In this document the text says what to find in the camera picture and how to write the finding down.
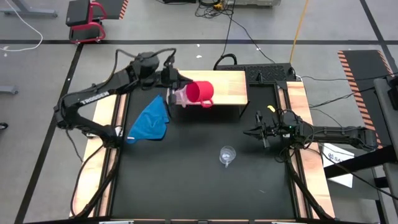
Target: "pink cup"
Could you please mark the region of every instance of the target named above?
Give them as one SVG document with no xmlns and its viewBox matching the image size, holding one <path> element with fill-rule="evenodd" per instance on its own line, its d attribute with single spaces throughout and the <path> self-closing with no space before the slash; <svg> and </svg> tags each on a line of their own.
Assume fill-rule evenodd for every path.
<svg viewBox="0 0 398 224">
<path fill-rule="evenodd" d="M 213 106 L 213 100 L 211 99 L 214 95 L 213 85 L 208 81 L 196 81 L 186 85 L 186 94 L 189 101 L 192 103 L 200 102 L 204 108 Z"/>
</svg>

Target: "yellow cable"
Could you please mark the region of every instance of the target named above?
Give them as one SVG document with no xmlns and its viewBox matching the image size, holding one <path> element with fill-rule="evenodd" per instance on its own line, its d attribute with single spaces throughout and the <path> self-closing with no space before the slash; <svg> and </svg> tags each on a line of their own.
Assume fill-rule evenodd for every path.
<svg viewBox="0 0 398 224">
<path fill-rule="evenodd" d="M 305 11 L 307 10 L 307 5 L 308 5 L 308 0 L 305 0 L 304 9 L 303 9 L 303 12 L 301 13 L 300 22 L 298 23 L 298 27 L 297 27 L 297 30 L 296 30 L 296 36 L 294 37 L 293 47 L 292 47 L 292 51 L 290 53 L 289 63 L 292 63 L 292 60 L 293 60 L 293 53 L 294 53 L 294 48 L 296 46 L 296 40 L 297 40 L 297 37 L 299 36 L 299 32 L 300 32 L 300 29 L 301 29 L 301 23 L 303 22 Z"/>
</svg>

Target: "mug handle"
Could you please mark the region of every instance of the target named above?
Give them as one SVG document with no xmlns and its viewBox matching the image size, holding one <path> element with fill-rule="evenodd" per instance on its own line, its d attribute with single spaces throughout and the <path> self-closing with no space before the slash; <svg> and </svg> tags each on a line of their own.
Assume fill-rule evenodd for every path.
<svg viewBox="0 0 398 224">
<path fill-rule="evenodd" d="M 210 99 L 209 100 L 210 101 L 210 104 L 206 104 L 205 102 L 203 102 L 203 101 L 200 101 L 200 104 L 201 104 L 201 106 L 202 107 L 204 107 L 204 108 L 211 108 L 211 106 L 213 106 L 213 100 L 212 99 Z"/>
</svg>

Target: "black tabletop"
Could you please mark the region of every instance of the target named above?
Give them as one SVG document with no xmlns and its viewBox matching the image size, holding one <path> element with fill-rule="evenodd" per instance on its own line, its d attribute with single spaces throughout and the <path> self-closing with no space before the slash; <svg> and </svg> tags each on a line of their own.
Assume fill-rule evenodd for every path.
<svg viewBox="0 0 398 224">
<path fill-rule="evenodd" d="M 125 130 L 165 89 L 136 90 L 130 96 Z M 262 142 L 243 134 L 260 110 L 271 122 L 268 105 L 277 108 L 274 85 L 249 87 L 251 101 L 239 119 L 237 106 L 171 108 L 161 141 L 125 144 L 114 191 L 114 218 L 148 219 L 289 219 L 294 217 L 285 165 L 274 160 L 280 138 Z M 220 149 L 232 146 L 228 168 Z"/>
</svg>

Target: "wooden board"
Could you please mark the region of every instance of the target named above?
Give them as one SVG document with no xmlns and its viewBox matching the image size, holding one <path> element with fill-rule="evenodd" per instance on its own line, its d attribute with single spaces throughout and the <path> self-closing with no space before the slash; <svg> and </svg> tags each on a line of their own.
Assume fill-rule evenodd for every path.
<svg viewBox="0 0 398 224">
<path fill-rule="evenodd" d="M 187 77 L 197 77 L 202 75 L 198 71 L 183 72 Z M 308 107 L 307 96 L 305 95 L 305 90 L 303 83 L 301 82 L 288 82 L 288 93 L 290 98 L 290 104 L 292 109 L 299 116 L 303 118 L 306 122 L 312 124 L 311 113 Z M 110 124 L 113 115 L 113 109 L 115 106 L 115 96 L 109 96 L 102 100 L 99 100 L 96 106 L 95 115 L 93 121 L 100 124 Z M 118 112 L 117 124 L 121 124 L 122 114 L 124 110 L 124 100 L 125 97 L 121 98 L 121 106 Z M 102 144 L 99 138 L 89 139 L 87 142 L 85 158 L 91 155 L 95 149 L 97 149 Z M 311 149 L 318 150 L 318 147 L 313 144 Z M 76 192 L 76 196 L 73 200 L 75 213 L 78 213 L 90 200 L 91 196 L 95 193 L 98 188 L 102 167 L 104 166 L 104 155 L 105 150 L 102 149 L 92 161 L 89 161 L 83 170 L 80 178 L 80 184 Z M 325 178 L 325 173 L 323 171 L 322 160 L 318 154 L 312 151 L 302 151 L 301 152 L 303 168 L 305 172 L 305 178 L 307 181 L 307 186 L 309 191 L 313 194 L 317 202 L 323 207 L 327 214 L 335 216 L 333 211 L 333 206 L 331 204 L 329 190 Z M 103 195 L 102 206 L 100 209 L 100 215 L 105 215 L 107 202 L 108 202 L 109 189 Z M 298 204 L 300 209 L 300 214 L 305 217 L 305 207 L 303 203 L 303 197 L 301 192 L 298 190 Z"/>
<path fill-rule="evenodd" d="M 178 71 L 193 81 L 209 81 L 213 84 L 215 105 L 246 105 L 248 93 L 244 71 Z"/>
<path fill-rule="evenodd" d="M 308 107 L 307 96 L 302 82 L 287 82 L 287 90 L 290 105 L 294 113 L 299 115 L 304 121 L 312 124 L 311 112 Z M 317 144 L 312 144 L 310 149 L 319 151 Z M 335 212 L 330 200 L 329 188 L 326 182 L 325 172 L 323 171 L 322 159 L 319 154 L 310 150 L 301 150 L 305 181 L 307 188 L 315 197 L 319 205 L 330 216 L 334 217 Z"/>
</svg>

